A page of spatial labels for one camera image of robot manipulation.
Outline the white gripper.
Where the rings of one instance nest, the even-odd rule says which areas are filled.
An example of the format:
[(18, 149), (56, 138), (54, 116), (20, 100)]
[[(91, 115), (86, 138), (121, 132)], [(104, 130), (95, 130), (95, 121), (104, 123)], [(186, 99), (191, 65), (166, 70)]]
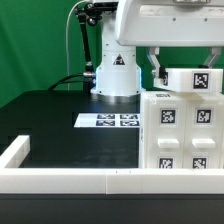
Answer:
[(168, 83), (159, 47), (211, 47), (203, 63), (212, 68), (224, 46), (224, 0), (120, 0), (115, 39), (121, 45), (148, 46), (154, 86)]

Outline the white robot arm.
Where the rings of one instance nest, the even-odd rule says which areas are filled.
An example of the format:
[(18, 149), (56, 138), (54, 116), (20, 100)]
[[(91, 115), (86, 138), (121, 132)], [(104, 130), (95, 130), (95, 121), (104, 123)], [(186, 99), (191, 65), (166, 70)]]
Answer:
[[(175, 92), (222, 90), (223, 71), (213, 65), (224, 47), (224, 0), (90, 0), (102, 12), (102, 61), (91, 93), (130, 101), (143, 91), (136, 48), (147, 47), (153, 85)], [(162, 47), (208, 47), (200, 68), (164, 68)]]

